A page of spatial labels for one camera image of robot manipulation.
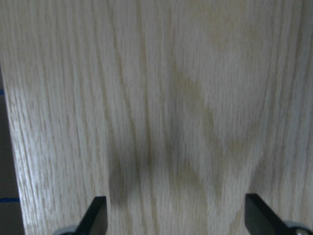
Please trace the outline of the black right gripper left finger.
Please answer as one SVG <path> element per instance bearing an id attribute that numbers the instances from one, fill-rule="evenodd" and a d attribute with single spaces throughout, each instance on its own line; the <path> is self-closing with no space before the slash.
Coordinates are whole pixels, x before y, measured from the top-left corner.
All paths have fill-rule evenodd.
<path id="1" fill-rule="evenodd" d="M 74 235 L 105 235 L 107 230 L 108 212 L 106 197 L 94 197 Z"/>

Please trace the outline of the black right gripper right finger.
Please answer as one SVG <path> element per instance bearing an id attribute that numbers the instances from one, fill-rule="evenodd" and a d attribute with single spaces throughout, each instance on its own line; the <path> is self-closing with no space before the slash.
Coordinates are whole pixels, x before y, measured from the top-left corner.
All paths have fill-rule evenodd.
<path id="1" fill-rule="evenodd" d="M 251 235 L 311 235 L 313 231 L 293 221 L 283 221 L 256 193 L 245 195 L 245 227 Z"/>

